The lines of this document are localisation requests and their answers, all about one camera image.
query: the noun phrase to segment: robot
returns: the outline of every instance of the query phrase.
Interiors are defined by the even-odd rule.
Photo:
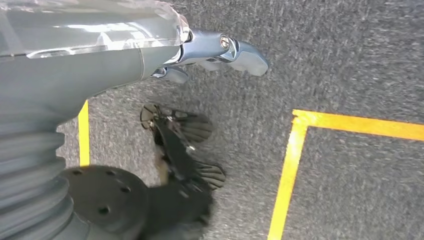
[[[224,171],[193,158],[207,117],[146,104],[161,185],[112,166],[66,169],[57,127],[86,99],[148,78],[178,83],[180,66],[261,76],[247,42],[190,28],[154,0],[0,0],[0,240],[197,240]]]

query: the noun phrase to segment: black mechanical part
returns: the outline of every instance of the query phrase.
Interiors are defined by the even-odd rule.
[[[120,168],[90,165],[61,174],[69,181],[74,211],[85,221],[123,240],[141,234],[148,214],[148,188],[136,175]]]
[[[173,175],[170,172],[166,159],[163,147],[156,145],[154,165],[159,173],[161,184],[167,184],[173,179]],[[226,175],[220,166],[199,160],[195,160],[194,162],[197,173],[209,184],[209,187],[212,190],[216,190],[224,186]]]
[[[208,225],[207,187],[172,182],[147,188],[134,174],[90,165],[63,171],[79,218],[120,240],[198,240]]]
[[[214,131],[211,121],[202,114],[171,109],[154,103],[145,104],[140,114],[141,125],[152,128],[154,119],[163,119],[184,144],[202,143]]]

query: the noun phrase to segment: screw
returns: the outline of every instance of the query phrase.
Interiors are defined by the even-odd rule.
[[[227,49],[230,46],[230,39],[228,38],[227,35],[222,35],[219,41],[223,49]]]

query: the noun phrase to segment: bolt hole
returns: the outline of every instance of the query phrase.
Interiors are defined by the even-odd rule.
[[[125,187],[121,187],[120,191],[127,194],[127,193],[131,192],[131,189],[129,187],[125,186]]]
[[[81,170],[74,170],[74,171],[72,171],[72,174],[74,174],[75,176],[78,176],[78,175],[83,174],[83,171],[81,171]]]
[[[110,209],[109,209],[108,206],[101,206],[101,207],[98,208],[98,213],[100,215],[107,215],[107,214],[109,214],[109,212],[110,212]]]
[[[111,171],[111,170],[107,171],[106,174],[109,175],[109,176],[115,176],[116,175],[116,173],[114,171]]]

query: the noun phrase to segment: gray carpet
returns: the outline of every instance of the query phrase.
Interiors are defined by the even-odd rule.
[[[200,150],[222,164],[207,240],[267,238],[292,110],[424,123],[421,0],[174,1],[196,28],[264,52],[263,77],[188,68],[184,85],[149,79],[89,100],[91,159],[158,183],[143,103],[200,112],[218,127]],[[58,153],[78,164],[78,128]],[[424,143],[332,130],[308,133],[284,240],[423,239]]]

